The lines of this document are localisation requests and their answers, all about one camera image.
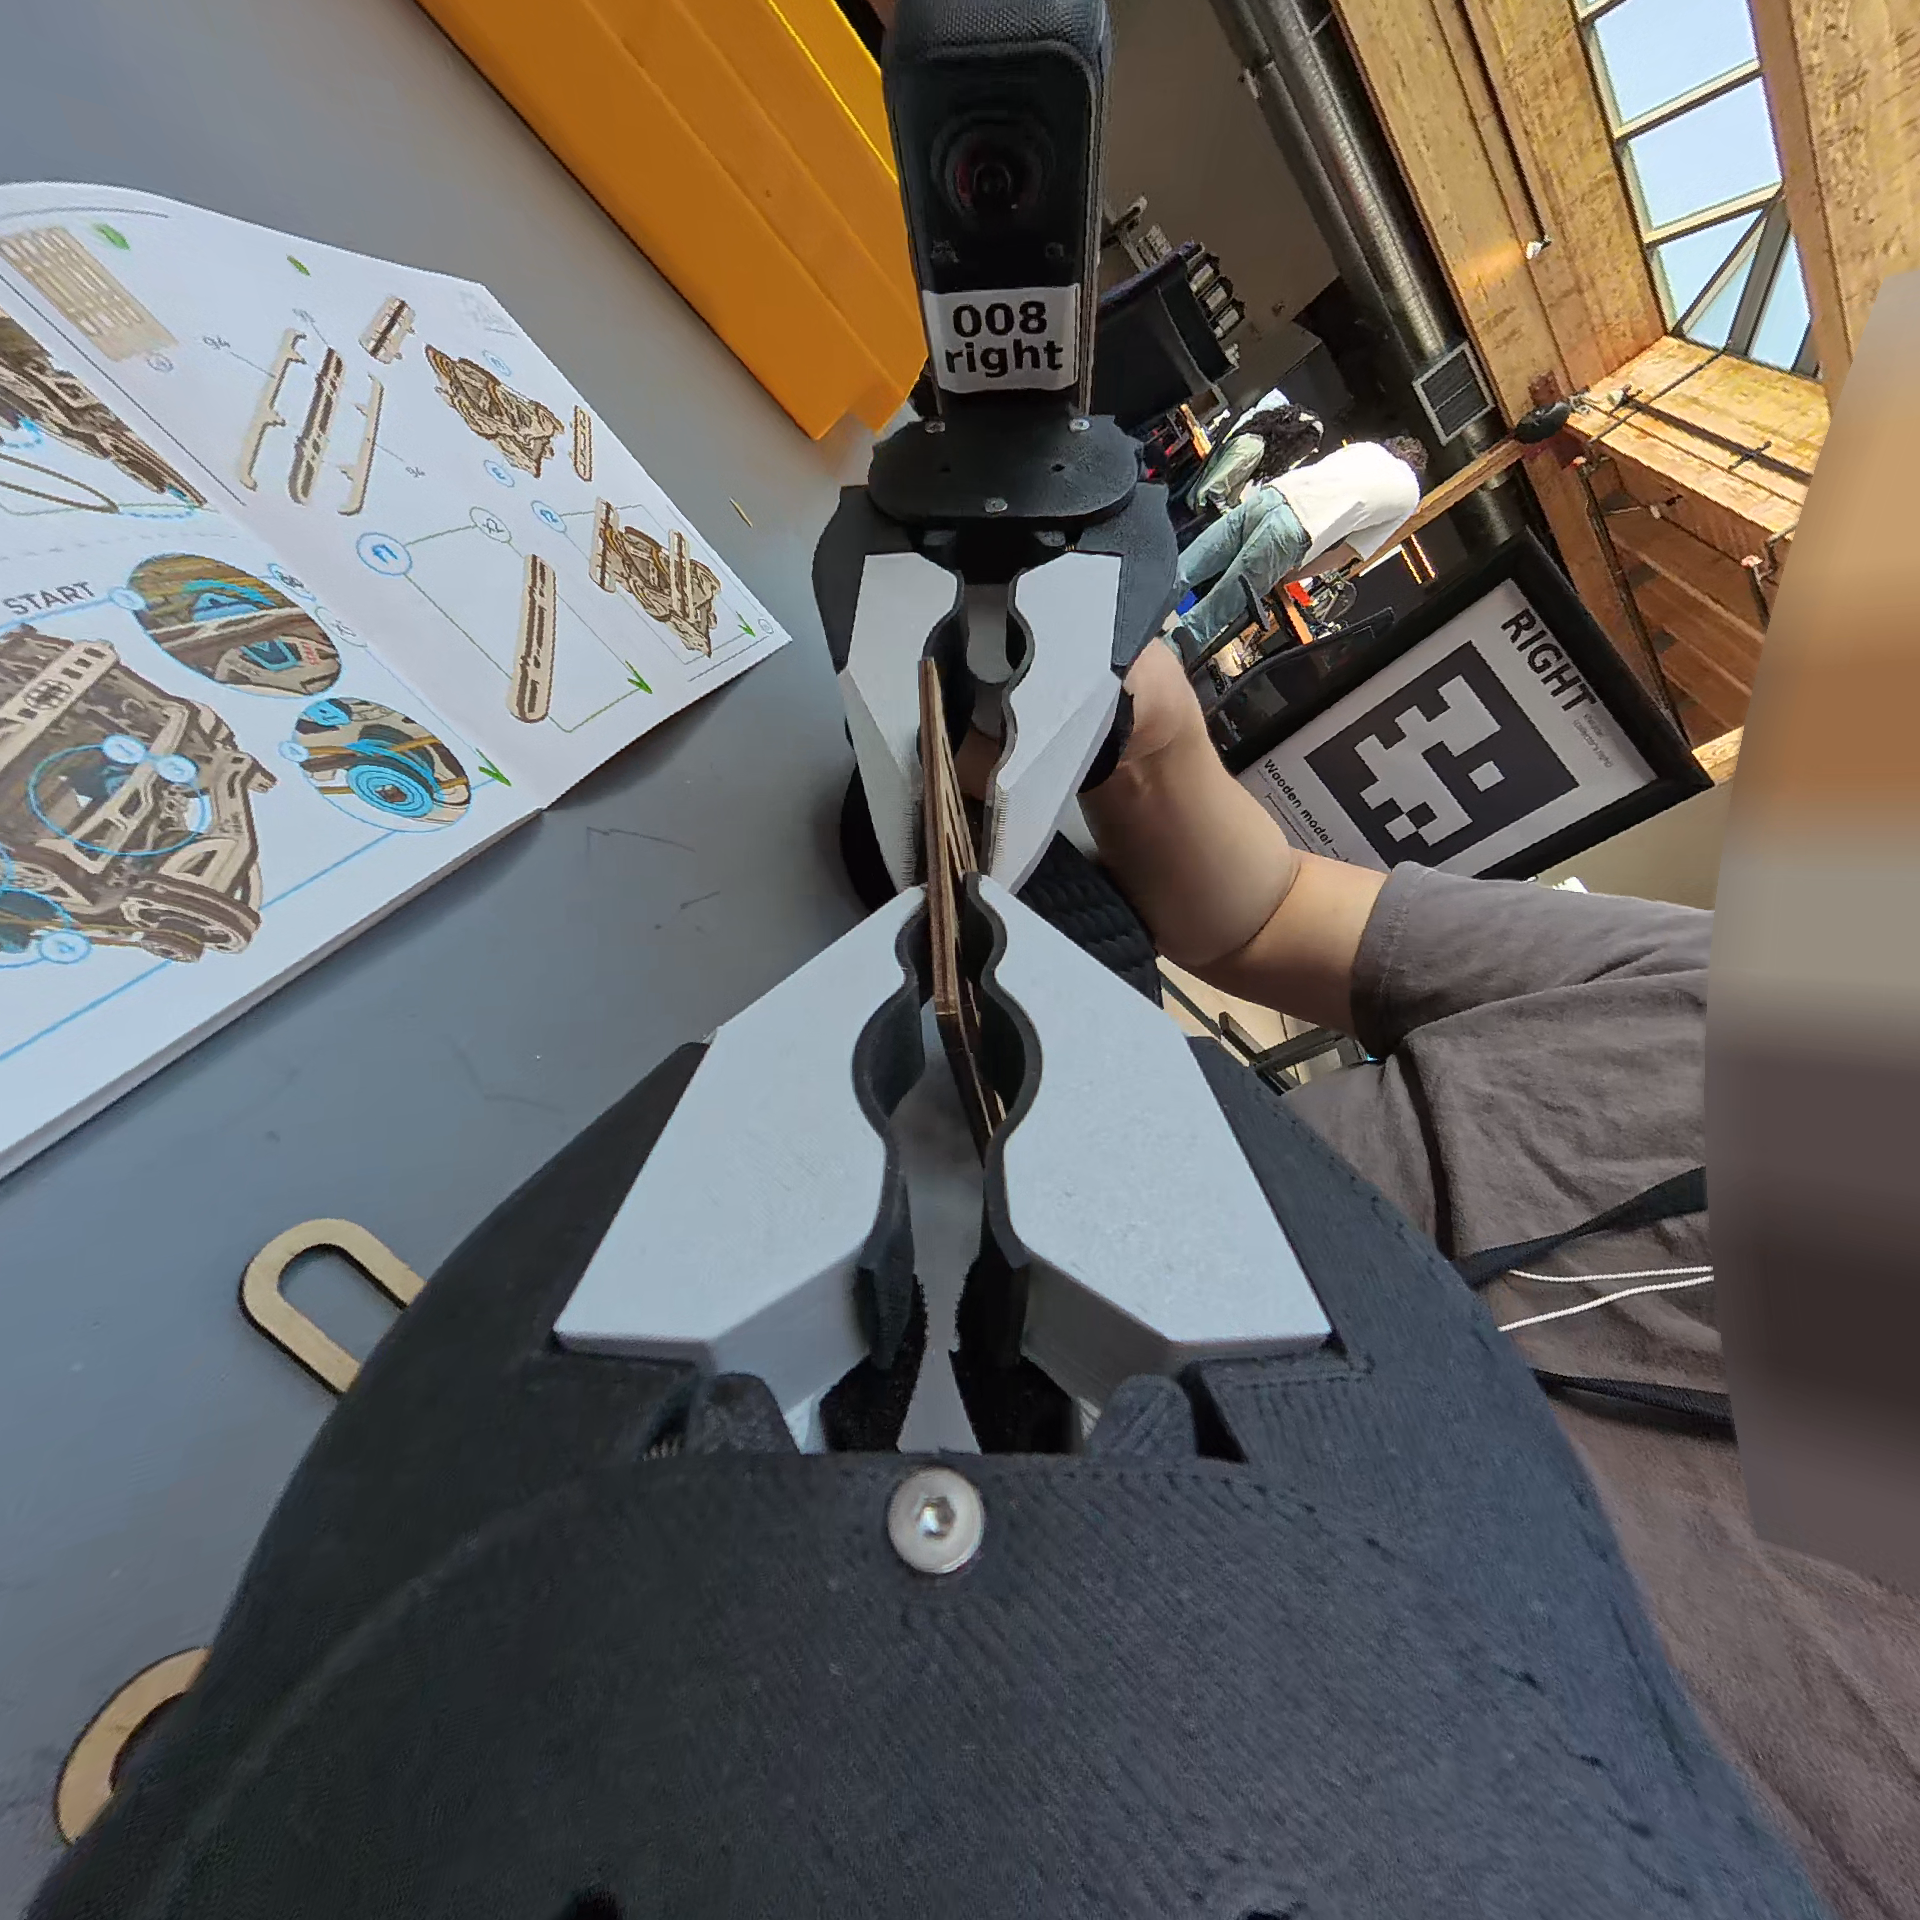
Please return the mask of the slotted wooden strip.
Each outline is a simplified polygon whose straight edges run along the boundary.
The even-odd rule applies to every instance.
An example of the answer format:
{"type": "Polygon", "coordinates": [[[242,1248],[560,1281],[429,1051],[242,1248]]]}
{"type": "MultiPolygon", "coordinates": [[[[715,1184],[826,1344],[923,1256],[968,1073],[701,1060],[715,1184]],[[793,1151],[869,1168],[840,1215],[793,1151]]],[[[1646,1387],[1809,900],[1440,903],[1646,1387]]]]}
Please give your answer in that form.
{"type": "Polygon", "coordinates": [[[272,1236],[243,1266],[237,1304],[256,1333],[294,1361],[334,1396],[342,1396],[359,1378],[363,1362],[347,1353],[310,1317],[283,1295],[293,1265],[307,1256],[345,1260],[394,1311],[408,1308],[425,1287],[425,1277],[401,1263],[369,1229],[338,1217],[315,1217],[272,1236]]]}
{"type": "Polygon", "coordinates": [[[206,1661],[206,1647],[169,1652],[137,1669],[87,1720],[54,1780],[54,1829],[63,1844],[78,1842],[107,1809],[137,1739],[191,1689],[206,1661]]]}

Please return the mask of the laser-cut wooden parts sheet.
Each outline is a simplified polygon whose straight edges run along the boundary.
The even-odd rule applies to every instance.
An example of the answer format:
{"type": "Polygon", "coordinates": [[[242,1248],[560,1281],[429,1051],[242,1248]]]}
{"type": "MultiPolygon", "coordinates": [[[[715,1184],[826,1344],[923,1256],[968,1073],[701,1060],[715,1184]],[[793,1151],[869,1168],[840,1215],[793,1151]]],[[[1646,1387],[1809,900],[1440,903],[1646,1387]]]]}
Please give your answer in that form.
{"type": "Polygon", "coordinates": [[[942,669],[931,658],[918,660],[918,768],[929,1004],[976,1154],[987,1160],[1002,1101],[981,1060],[978,985],[968,972],[965,911],[976,848],[953,768],[942,669]]]}

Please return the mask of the person's right hand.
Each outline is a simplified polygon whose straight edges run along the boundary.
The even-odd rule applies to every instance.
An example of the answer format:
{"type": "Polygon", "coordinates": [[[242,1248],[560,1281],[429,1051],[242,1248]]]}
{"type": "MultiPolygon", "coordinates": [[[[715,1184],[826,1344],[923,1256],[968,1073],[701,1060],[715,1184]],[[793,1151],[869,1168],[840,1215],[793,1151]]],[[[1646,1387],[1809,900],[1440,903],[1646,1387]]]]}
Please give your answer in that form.
{"type": "Polygon", "coordinates": [[[1217,771],[1209,725],[1181,653],[1153,637],[1126,669],[1107,743],[1095,755],[1079,800],[1138,805],[1217,771]]]}

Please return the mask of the person's right forearm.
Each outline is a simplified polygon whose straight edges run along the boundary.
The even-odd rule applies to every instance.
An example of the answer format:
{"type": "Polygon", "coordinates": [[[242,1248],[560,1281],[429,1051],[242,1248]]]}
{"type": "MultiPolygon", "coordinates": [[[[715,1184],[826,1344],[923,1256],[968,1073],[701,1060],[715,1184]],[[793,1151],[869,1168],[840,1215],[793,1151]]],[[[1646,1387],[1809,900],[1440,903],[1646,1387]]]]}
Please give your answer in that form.
{"type": "Polygon", "coordinates": [[[1206,736],[1128,751],[1080,810],[1175,968],[1277,1016],[1353,1033],[1379,872],[1290,847],[1206,736]]]}

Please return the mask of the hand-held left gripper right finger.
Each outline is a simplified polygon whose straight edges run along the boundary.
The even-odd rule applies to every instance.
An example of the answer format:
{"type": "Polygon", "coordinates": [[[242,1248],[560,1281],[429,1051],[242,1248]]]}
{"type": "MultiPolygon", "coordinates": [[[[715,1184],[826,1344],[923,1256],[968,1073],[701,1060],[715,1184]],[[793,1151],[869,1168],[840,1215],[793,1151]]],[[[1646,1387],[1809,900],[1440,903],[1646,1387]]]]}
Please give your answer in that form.
{"type": "Polygon", "coordinates": [[[967,877],[981,1161],[959,1400],[982,1449],[1077,1449],[1113,1392],[1333,1338],[1185,1035],[987,876],[967,877]]]}

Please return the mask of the metal duct pipe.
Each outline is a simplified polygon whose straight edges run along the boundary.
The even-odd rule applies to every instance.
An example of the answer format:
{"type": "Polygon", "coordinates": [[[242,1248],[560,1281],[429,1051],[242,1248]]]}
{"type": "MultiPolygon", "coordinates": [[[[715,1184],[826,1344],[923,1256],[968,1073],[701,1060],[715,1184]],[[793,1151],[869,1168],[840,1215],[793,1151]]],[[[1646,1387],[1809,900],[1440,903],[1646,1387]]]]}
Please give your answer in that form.
{"type": "Polygon", "coordinates": [[[1438,490],[1499,444],[1504,420],[1337,10],[1211,12],[1327,242],[1379,395],[1427,449],[1425,488],[1438,490]]]}

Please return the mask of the black framed marker sign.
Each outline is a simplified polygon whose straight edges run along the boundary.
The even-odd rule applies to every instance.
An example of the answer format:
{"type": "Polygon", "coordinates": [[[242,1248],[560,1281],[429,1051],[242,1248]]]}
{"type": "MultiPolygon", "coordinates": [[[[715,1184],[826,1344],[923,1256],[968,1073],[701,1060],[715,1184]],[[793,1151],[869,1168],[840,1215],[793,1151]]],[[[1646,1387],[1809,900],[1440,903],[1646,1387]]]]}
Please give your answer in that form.
{"type": "Polygon", "coordinates": [[[1712,788],[1530,532],[1512,536],[1217,755],[1312,856],[1534,880],[1712,788]]]}

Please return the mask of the illustrated instruction booklet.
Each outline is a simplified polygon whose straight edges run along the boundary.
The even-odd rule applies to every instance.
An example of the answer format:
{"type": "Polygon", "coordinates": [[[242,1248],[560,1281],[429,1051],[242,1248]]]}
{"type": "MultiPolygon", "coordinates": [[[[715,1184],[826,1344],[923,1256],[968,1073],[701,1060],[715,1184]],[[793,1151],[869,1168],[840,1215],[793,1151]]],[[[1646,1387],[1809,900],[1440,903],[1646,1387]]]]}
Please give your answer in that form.
{"type": "Polygon", "coordinates": [[[784,648],[489,289],[1,194],[3,1173],[784,648]]]}

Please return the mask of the yellow plastic bin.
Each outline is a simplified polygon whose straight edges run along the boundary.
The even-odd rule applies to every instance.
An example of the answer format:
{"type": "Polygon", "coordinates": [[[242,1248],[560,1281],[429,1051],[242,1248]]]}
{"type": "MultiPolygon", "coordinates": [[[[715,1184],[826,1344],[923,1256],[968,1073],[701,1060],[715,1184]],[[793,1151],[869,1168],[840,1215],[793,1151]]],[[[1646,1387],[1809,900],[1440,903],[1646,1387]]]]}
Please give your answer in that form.
{"type": "Polygon", "coordinates": [[[813,441],[925,361],[880,65],[834,2],[423,2],[813,441]]]}

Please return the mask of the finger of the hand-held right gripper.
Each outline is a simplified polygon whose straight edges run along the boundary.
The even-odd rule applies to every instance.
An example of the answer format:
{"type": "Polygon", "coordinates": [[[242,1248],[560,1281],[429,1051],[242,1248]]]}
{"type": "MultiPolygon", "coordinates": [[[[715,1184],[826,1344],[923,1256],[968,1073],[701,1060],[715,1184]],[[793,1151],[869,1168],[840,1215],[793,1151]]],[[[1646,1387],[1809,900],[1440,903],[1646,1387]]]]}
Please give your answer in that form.
{"type": "Polygon", "coordinates": [[[1114,555],[1061,555],[1007,586],[967,588],[970,730],[992,745],[981,865],[1000,884],[1040,865],[1113,727],[1117,613],[1114,555]]]}
{"type": "Polygon", "coordinates": [[[863,563],[846,658],[854,771],[846,866],[858,900],[894,900],[921,880],[925,773],[921,666],[961,636],[961,583],[913,551],[863,563]]]}

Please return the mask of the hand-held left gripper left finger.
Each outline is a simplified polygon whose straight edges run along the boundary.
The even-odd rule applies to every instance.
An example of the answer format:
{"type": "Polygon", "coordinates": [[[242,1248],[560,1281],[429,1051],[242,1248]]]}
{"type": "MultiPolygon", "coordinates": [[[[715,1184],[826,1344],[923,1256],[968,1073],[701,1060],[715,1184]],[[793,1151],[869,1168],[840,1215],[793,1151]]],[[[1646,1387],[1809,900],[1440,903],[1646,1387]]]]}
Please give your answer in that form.
{"type": "Polygon", "coordinates": [[[557,1344],[753,1376],[824,1451],[829,1391],[886,1362],[913,1306],[891,1122],[925,1069],[925,961],[911,888],[710,1033],[557,1344]]]}

